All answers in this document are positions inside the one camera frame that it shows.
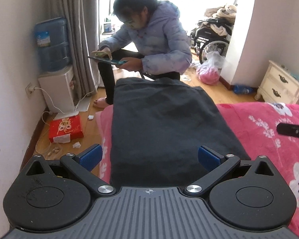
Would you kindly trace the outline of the dark grey trousers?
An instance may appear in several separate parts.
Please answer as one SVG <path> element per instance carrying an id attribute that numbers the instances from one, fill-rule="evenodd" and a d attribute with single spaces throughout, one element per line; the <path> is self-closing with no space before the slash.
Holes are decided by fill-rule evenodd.
<path id="1" fill-rule="evenodd" d="M 162 78 L 119 79 L 113 103 L 110 183 L 184 187 L 206 174 L 198 149 L 249 156 L 200 87 Z"/>

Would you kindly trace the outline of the red cardboard box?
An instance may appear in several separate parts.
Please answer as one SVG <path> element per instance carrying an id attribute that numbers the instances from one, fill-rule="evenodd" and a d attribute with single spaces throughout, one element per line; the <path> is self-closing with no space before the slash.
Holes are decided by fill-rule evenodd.
<path id="1" fill-rule="evenodd" d="M 51 121 L 48 138 L 51 143 L 66 144 L 84 137 L 80 116 L 73 116 Z"/>

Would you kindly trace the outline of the pink floral blanket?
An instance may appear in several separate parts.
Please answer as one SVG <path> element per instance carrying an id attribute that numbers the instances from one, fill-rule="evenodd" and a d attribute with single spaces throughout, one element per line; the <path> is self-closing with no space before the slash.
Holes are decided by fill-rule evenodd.
<path id="1" fill-rule="evenodd" d="M 279 123 L 299 125 L 299 105 L 238 103 L 217 108 L 248 155 L 268 156 L 290 186 L 297 208 L 289 228 L 299 236 L 299 138 L 276 131 Z"/>

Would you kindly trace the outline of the cream bedside cabinet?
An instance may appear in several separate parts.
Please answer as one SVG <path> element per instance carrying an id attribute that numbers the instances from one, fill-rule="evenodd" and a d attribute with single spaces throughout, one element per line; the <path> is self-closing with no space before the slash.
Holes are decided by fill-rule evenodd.
<path id="1" fill-rule="evenodd" d="M 254 98 L 268 103 L 299 105 L 299 81 L 280 64 L 269 61 L 269 67 Z"/>

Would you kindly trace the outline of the blue plastic bottle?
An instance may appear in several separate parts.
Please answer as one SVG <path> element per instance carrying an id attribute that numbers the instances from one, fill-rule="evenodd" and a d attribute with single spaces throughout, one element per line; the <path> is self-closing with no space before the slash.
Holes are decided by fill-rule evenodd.
<path id="1" fill-rule="evenodd" d="M 246 85 L 234 85 L 233 92 L 237 95 L 252 94 L 256 91 L 255 88 Z"/>

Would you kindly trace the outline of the white water dispenser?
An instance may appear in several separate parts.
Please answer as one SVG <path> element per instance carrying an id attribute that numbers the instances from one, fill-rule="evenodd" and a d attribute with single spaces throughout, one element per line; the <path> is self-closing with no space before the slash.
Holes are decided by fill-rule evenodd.
<path id="1" fill-rule="evenodd" d="M 72 66 L 38 77 L 40 91 L 47 107 L 53 113 L 70 113 L 75 109 L 75 77 Z"/>

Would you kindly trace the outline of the pink plastic bag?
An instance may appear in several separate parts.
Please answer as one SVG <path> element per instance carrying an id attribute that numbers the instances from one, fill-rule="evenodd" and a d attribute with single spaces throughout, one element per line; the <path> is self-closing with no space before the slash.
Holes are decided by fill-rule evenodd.
<path id="1" fill-rule="evenodd" d="M 216 85 L 225 64 L 225 57 L 221 56 L 217 51 L 209 52 L 207 60 L 196 69 L 198 79 L 206 85 Z"/>

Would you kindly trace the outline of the tablet device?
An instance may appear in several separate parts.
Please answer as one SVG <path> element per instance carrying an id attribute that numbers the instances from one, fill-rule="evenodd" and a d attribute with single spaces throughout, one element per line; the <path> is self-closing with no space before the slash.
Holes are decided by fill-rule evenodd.
<path id="1" fill-rule="evenodd" d="M 111 65 L 123 65 L 127 62 L 127 61 L 117 61 L 114 59 L 109 59 L 109 58 L 104 58 L 104 57 L 88 56 L 88 58 L 92 59 L 94 61 L 97 61 L 97 62 L 107 63 L 107 64 L 111 64 Z"/>

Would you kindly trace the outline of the black wheelchair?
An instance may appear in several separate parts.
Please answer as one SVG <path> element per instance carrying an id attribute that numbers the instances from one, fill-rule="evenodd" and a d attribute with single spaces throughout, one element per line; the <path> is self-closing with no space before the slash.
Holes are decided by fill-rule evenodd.
<path id="1" fill-rule="evenodd" d="M 226 55 L 236 14 L 235 5 L 206 9 L 204 18 L 198 21 L 194 29 L 188 31 L 191 48 L 196 52 L 200 63 L 207 60 L 210 52 L 216 51 L 223 57 Z"/>

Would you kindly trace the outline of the blue water bottle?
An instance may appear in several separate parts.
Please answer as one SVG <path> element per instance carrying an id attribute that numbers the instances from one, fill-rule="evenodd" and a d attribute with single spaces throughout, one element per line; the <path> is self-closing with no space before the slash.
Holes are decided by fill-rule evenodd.
<path id="1" fill-rule="evenodd" d="M 71 59 L 66 18 L 58 17 L 34 27 L 41 72 L 55 72 L 68 66 Z"/>

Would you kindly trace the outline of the person in lilac jacket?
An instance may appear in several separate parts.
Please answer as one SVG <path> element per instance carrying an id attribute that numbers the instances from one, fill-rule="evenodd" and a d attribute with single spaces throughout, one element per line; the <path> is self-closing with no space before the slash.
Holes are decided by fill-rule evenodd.
<path id="1" fill-rule="evenodd" d="M 179 79 L 190 67 L 190 40 L 177 6 L 159 0 L 115 0 L 121 28 L 91 55 L 122 61 L 119 68 L 154 78 Z"/>

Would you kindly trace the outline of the grey curtain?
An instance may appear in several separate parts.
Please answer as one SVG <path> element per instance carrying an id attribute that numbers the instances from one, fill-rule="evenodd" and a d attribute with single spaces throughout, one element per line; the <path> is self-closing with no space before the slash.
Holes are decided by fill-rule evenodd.
<path id="1" fill-rule="evenodd" d="M 88 58 L 99 45 L 99 0 L 48 0 L 52 18 L 67 20 L 67 36 L 79 98 L 96 93 L 97 63 Z"/>

